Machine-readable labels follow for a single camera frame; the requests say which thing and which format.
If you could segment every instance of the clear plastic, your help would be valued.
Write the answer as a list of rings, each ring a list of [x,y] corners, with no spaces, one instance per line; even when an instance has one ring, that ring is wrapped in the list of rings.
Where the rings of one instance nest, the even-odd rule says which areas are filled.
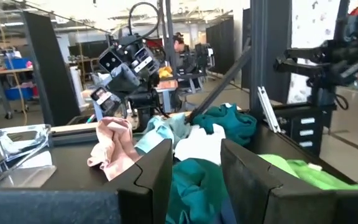
[[[50,128],[37,124],[0,129],[0,180],[48,146]]]

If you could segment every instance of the blue bin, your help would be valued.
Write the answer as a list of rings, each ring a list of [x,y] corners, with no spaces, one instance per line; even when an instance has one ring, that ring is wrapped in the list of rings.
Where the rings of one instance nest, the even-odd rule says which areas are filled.
[[[7,58],[4,60],[6,69],[8,70],[27,68],[27,62],[29,61],[29,59],[26,58],[12,58],[11,60],[13,68],[11,67],[11,63]]]
[[[23,99],[29,100],[33,97],[32,89],[31,88],[21,88]],[[19,100],[20,93],[18,88],[11,88],[5,90],[5,96],[8,100]]]

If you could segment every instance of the wheel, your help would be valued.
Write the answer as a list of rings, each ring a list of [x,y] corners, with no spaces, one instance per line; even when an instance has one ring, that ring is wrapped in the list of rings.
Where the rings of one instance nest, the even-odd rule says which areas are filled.
[[[12,119],[12,113],[11,112],[8,112],[5,114],[5,119]]]

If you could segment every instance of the black partition panel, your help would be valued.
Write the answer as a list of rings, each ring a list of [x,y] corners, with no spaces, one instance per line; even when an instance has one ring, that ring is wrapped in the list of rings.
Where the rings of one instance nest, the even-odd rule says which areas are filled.
[[[287,103],[288,90],[290,88],[291,74],[277,73],[273,70],[276,57],[282,55],[284,50],[291,47],[291,0],[270,0],[268,7],[267,29],[267,74],[265,88],[271,100]],[[242,43],[245,47],[246,38],[250,36],[251,10],[244,9],[242,15]],[[251,62],[242,69],[241,87],[250,87]]]
[[[225,74],[234,64],[234,21],[222,21],[206,29],[206,40],[214,49],[213,72]]]
[[[50,18],[29,12],[23,12],[22,16],[32,49],[44,122],[52,126],[66,125],[80,115],[80,109]]]

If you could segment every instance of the white cloth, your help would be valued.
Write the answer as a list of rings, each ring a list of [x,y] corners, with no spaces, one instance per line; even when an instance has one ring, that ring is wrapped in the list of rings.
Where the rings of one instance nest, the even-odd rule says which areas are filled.
[[[222,126],[213,124],[214,133],[206,134],[199,125],[191,127],[190,135],[178,142],[175,148],[175,157],[185,159],[205,159],[221,165],[221,141],[226,138]]]

